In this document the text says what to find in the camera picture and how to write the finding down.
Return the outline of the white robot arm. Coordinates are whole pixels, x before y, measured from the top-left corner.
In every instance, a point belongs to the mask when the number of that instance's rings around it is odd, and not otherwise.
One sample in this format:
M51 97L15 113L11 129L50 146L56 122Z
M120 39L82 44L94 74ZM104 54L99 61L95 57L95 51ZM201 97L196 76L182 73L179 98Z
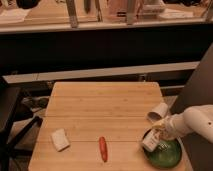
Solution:
M153 129L163 139L185 137L193 132L213 143L213 105L190 106L180 114L173 114L155 122Z

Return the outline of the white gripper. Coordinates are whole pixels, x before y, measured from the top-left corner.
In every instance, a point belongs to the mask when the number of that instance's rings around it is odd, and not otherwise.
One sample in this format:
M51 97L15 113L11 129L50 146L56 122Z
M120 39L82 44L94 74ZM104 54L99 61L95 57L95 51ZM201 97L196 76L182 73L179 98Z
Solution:
M180 127L181 119L178 116L166 116L152 125L153 129L160 132L160 138L163 140L173 140L181 137Z

